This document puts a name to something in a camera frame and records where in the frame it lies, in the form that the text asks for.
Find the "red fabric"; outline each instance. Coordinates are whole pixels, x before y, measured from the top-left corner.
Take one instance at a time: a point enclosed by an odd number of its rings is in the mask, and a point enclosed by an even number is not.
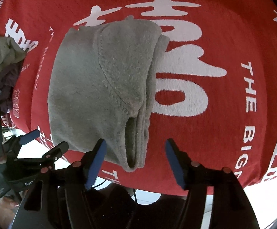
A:
[[[200,6],[165,6],[168,0],[160,0],[155,8],[137,5],[153,1],[4,0],[0,35],[12,19],[26,39],[38,41],[13,94],[16,126],[40,129],[39,141],[52,147],[47,96],[59,45],[69,28],[90,16],[93,6],[102,11],[120,8],[98,20],[108,23],[128,15],[154,20],[171,31],[171,42],[157,73],[158,103],[150,118],[145,167],[127,173],[104,162],[99,176],[128,187],[184,195],[164,152],[165,140],[173,138],[204,166],[230,167],[243,186],[277,177],[277,7],[271,0],[171,0]],[[69,151],[65,157],[73,162],[82,155]]]

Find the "purple cloth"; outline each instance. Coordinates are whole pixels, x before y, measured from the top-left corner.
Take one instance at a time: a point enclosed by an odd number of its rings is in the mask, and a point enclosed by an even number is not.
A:
[[[0,109],[7,113],[12,109],[12,93],[16,81],[21,73],[23,61],[10,64],[0,72]]]

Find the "metal screw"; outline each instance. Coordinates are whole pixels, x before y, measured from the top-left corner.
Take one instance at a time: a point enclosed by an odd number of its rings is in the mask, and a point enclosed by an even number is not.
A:
[[[41,173],[43,173],[43,174],[45,174],[47,171],[48,171],[47,167],[44,167],[44,168],[41,169]]]
[[[190,163],[193,167],[198,167],[200,164],[198,162],[192,161]]]
[[[223,172],[227,173],[227,174],[230,174],[231,173],[231,169],[228,168],[228,167],[224,167],[223,169]]]
[[[80,167],[81,166],[81,162],[80,161],[76,161],[76,162],[73,162],[72,166],[77,168],[77,167]]]

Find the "copper rivet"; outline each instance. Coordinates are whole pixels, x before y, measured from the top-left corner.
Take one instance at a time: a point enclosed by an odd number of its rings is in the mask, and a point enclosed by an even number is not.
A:
[[[222,170],[223,170],[223,172],[225,172],[227,174],[231,173],[231,169],[228,167],[224,167]]]
[[[200,164],[198,162],[192,161],[190,163],[193,167],[198,167]]]
[[[44,167],[44,168],[41,169],[41,173],[43,173],[43,174],[46,173],[47,171],[48,171],[47,167]]]
[[[80,167],[81,162],[80,161],[73,162],[72,166],[75,167],[75,168]]]

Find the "red blanket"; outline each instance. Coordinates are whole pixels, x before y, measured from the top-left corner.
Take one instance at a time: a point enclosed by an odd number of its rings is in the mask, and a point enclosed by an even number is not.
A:
[[[277,7],[271,0],[0,0],[0,35],[29,50],[13,92],[14,124],[39,129],[38,140],[53,147],[47,96],[64,35],[128,15],[154,21],[171,42],[157,73],[145,167],[127,173],[104,162],[99,176],[185,194],[165,157],[164,142],[173,138],[206,167],[230,167],[243,186],[276,178]],[[73,162],[82,155],[65,157]]]

